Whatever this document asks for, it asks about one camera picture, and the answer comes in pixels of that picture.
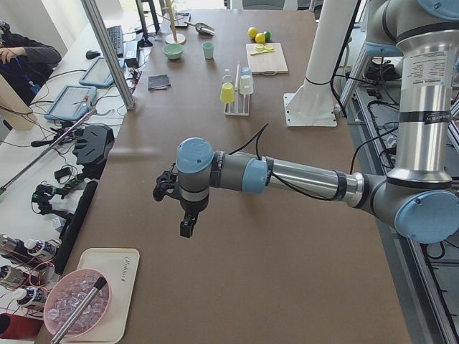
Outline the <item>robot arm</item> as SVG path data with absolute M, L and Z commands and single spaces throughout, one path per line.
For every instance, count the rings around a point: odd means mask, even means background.
M 190 137 L 208 140 L 221 151 L 244 145 L 260 128 L 262 154 L 299 164 L 344 171 L 349 167 L 353 143 L 345 120 L 335 128 L 288 128 L 283 115 L 283 93 L 300 79 L 313 40 L 313 20 L 303 12 L 197 10 L 194 18 L 217 30 L 213 42 L 216 57 L 205 60 L 202 39 L 189 35 L 184 58 L 167 62 L 155 58 L 153 68 L 163 67 L 171 89 L 152 95 L 146 103 L 145 139 L 151 144 L 151 173 L 159 175 L 174 159 L 176 147 Z M 219 85 L 225 68 L 233 68 L 245 56 L 245 30 L 266 24 L 281 41 L 289 73 L 257 77 L 255 96 L 247 117 L 226 116 L 219 101 Z M 363 211 L 332 201 L 302 196 L 276 181 L 261 195 L 217 188 L 211 192 L 194 236 L 179 234 L 184 212 L 177 200 L 152 203 L 145 217 L 144 239 L 159 247 L 204 244 L 272 242 L 281 236 L 312 242 L 330 238 L 351 242 L 367 237 L 375 221 Z

